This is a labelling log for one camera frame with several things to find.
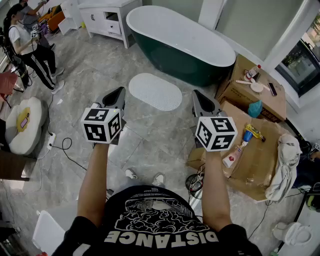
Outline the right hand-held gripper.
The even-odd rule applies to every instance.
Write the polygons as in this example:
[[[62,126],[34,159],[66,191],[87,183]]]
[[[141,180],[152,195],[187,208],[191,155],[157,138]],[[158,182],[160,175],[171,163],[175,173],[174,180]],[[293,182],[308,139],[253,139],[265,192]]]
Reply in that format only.
[[[232,117],[221,110],[215,99],[208,98],[199,90],[192,91],[196,126],[192,128],[195,147],[208,152],[227,151],[237,137],[237,127]]]

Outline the white perforated bath mat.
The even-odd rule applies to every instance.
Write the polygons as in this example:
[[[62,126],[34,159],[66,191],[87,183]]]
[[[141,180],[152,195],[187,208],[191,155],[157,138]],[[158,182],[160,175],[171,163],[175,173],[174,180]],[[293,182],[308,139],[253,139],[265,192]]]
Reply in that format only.
[[[137,74],[128,88],[132,96],[160,111],[173,111],[182,103],[182,92],[176,85],[151,73]]]

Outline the green and white bathtub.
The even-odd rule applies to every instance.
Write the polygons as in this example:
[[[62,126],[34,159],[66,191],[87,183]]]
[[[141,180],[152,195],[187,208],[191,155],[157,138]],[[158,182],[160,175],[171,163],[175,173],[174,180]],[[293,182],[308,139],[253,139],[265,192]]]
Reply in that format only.
[[[222,81],[236,62],[235,51],[223,38],[169,8],[137,7],[126,23],[156,69],[191,85]]]

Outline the person's left forearm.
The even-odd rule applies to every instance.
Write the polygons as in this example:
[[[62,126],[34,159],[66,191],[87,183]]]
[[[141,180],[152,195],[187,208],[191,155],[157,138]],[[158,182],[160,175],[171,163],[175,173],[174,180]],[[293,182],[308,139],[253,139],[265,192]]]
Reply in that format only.
[[[77,215],[96,227],[102,224],[105,211],[108,151],[108,144],[95,145],[78,195]]]

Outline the person's right forearm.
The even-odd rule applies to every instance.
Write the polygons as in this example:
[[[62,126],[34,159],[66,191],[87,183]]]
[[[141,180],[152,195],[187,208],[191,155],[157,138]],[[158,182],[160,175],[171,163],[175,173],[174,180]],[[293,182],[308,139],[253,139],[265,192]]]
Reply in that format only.
[[[232,224],[229,194],[219,152],[205,153],[205,170],[202,187],[203,223],[219,232]]]

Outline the teal cloth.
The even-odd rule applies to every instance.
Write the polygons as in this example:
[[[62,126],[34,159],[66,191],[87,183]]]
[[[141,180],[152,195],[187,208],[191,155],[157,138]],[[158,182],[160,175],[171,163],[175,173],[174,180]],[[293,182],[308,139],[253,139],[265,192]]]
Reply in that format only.
[[[247,113],[252,118],[257,118],[263,109],[263,102],[261,100],[258,100],[256,102],[252,102],[248,106]]]

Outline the white bottle with red cap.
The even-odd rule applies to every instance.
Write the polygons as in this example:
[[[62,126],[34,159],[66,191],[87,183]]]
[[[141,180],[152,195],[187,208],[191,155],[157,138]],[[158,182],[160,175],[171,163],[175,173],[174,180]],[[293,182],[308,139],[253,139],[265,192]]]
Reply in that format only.
[[[259,73],[261,69],[261,65],[258,64],[256,66],[254,66],[253,68],[251,68],[249,71],[247,71],[244,75],[244,79],[249,82],[255,75],[257,75]]]

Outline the yellow tube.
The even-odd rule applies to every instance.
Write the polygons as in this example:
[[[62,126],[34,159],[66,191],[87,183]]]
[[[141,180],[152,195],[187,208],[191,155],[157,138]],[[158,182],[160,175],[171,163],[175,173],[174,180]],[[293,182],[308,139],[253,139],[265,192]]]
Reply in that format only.
[[[266,141],[266,138],[261,134],[261,132],[255,128],[253,125],[251,124],[247,124],[245,129],[249,132],[251,132],[253,134],[253,136],[257,139],[260,139],[262,142]]]

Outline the cardboard box with printed side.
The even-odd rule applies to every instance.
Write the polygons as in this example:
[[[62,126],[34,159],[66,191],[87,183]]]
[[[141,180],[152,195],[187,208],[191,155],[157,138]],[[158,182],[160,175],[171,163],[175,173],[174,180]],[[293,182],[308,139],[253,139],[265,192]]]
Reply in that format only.
[[[229,101],[239,109],[247,111],[249,104],[262,101],[261,115],[267,120],[279,123],[286,120],[286,94],[284,87],[264,70],[259,71],[257,81],[265,86],[273,83],[277,96],[271,91],[264,89],[261,93],[251,90],[250,85],[236,83],[236,80],[243,81],[246,71],[253,68],[255,64],[242,56],[237,55],[233,69],[227,78],[219,85],[215,99],[219,102]]]

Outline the white power strip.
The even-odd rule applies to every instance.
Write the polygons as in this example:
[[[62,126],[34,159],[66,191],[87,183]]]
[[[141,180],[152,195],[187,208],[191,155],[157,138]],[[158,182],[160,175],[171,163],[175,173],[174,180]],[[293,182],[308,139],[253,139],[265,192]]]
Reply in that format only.
[[[53,148],[53,145],[55,143],[56,140],[56,134],[54,132],[52,132],[50,134],[50,137],[48,139],[48,143],[47,143],[47,149],[50,151]]]

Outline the white vanity cabinet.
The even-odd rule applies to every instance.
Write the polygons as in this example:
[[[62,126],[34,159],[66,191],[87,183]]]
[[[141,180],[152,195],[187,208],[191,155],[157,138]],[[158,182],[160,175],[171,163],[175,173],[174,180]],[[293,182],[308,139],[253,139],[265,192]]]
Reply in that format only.
[[[142,0],[87,0],[78,8],[90,37],[95,33],[118,39],[128,49],[131,31],[126,17],[141,6]]]

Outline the white side cabinet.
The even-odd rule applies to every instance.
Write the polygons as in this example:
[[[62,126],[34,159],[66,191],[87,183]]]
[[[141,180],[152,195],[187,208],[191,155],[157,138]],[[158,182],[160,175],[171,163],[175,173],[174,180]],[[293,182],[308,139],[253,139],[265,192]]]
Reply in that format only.
[[[64,20],[58,24],[63,35],[70,30],[78,30],[82,26],[83,18],[78,8],[78,0],[65,0],[60,4]]]

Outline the white egg-shaped cushion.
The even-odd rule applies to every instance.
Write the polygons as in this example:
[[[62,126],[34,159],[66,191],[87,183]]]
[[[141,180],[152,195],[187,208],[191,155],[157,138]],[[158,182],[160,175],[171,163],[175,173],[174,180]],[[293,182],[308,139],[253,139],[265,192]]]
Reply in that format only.
[[[40,141],[42,127],[48,115],[48,105],[37,97],[24,99],[14,106],[5,121],[5,140],[12,153],[27,156]],[[28,124],[21,129],[20,124],[28,118]]]

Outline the dark wooden table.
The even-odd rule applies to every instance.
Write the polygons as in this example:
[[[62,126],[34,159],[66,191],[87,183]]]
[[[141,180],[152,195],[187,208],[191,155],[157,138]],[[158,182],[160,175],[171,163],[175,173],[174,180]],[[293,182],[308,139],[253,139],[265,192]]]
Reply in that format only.
[[[0,179],[28,182],[36,162],[34,157],[15,154],[0,147]]]

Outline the white stool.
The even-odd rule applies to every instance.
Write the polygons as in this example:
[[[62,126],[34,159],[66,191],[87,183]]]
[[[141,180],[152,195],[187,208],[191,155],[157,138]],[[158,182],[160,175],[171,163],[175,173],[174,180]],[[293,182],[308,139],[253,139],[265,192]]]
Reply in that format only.
[[[52,256],[58,246],[62,243],[65,230],[45,210],[39,214],[32,242],[37,249]]]

